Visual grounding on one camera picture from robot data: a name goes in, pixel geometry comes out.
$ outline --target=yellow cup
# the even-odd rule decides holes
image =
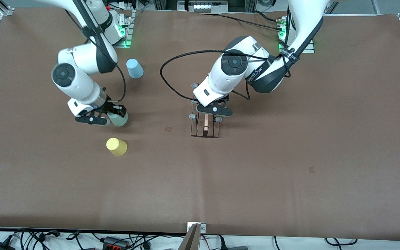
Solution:
[[[126,142],[115,137],[110,138],[106,142],[106,147],[117,156],[123,155],[127,150]]]

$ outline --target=brown table surface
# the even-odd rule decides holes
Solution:
[[[271,17],[283,13],[273,13]],[[255,14],[240,18],[271,24]],[[276,32],[219,16],[145,11],[119,65],[124,127],[76,123],[50,79],[60,49],[85,38],[65,12],[16,9],[0,25],[0,226],[400,240],[400,21],[326,16],[316,54],[251,101],[231,95],[221,138],[191,137],[192,105],[160,79],[181,53],[252,35],[276,54]],[[219,54],[164,71],[192,95]],[[112,98],[119,73],[96,75]],[[237,88],[244,91],[244,84]],[[116,136],[129,149],[106,150]]]

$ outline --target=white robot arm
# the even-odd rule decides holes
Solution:
[[[267,59],[259,60],[222,54],[214,63],[206,79],[193,91],[204,107],[226,97],[243,78],[256,92],[260,93],[272,92],[280,85],[287,73],[287,68],[299,60],[299,55],[322,26],[323,13],[329,0],[289,0],[288,2],[295,23],[296,36],[289,48],[281,50],[284,58],[269,55],[251,36],[235,38],[225,48],[226,51],[242,52]]]
[[[90,74],[111,72],[116,67],[116,52],[104,33],[108,27],[115,25],[113,15],[101,0],[37,1],[71,12],[81,24],[83,34],[91,40],[87,44],[62,49],[51,73],[55,85],[71,98],[68,107],[76,121],[108,125],[109,120],[101,117],[101,114],[124,117],[125,107],[111,103],[105,90],[89,77]],[[118,41],[112,35],[111,40]]]

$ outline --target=white floor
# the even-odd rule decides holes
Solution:
[[[10,234],[11,233],[9,232],[0,232],[0,242],[3,242]],[[65,239],[68,235],[69,233],[62,233],[58,238],[55,238],[54,236],[48,236],[44,243],[50,248],[50,250],[79,250],[80,247],[78,246],[76,240],[69,241]],[[126,234],[96,234],[96,236],[99,238],[107,236],[117,239],[129,238],[129,235]],[[211,237],[211,239],[207,239],[209,248],[211,250],[220,248],[221,244],[219,237],[215,235],[205,236],[208,238]],[[80,243],[84,249],[103,249],[103,244],[99,240],[95,239],[92,234],[80,234],[78,239],[80,240]],[[224,239],[228,248],[247,246],[249,250],[277,250],[274,245],[273,237],[224,236]],[[182,240],[183,239],[180,237],[158,237],[150,241],[151,250],[176,250],[180,246]],[[338,240],[340,243],[351,241],[349,239]],[[24,234],[23,242],[27,242],[27,233]],[[277,242],[281,250],[338,250],[337,247],[328,245],[325,243],[324,239],[321,238],[278,237]],[[33,250],[33,243],[34,241],[32,244],[30,244],[30,250]],[[16,250],[20,250],[20,240],[13,237],[10,242],[10,246],[14,247]],[[37,244],[35,249],[40,250],[42,247],[40,244]],[[199,250],[208,250],[204,240],[200,241]],[[400,242],[359,240],[355,245],[342,247],[342,250],[400,250]]]

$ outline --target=blue cup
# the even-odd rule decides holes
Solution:
[[[140,63],[138,63],[135,59],[129,59],[126,62],[127,71],[129,72],[129,76],[134,79],[140,78],[143,76],[143,68],[141,67]]]

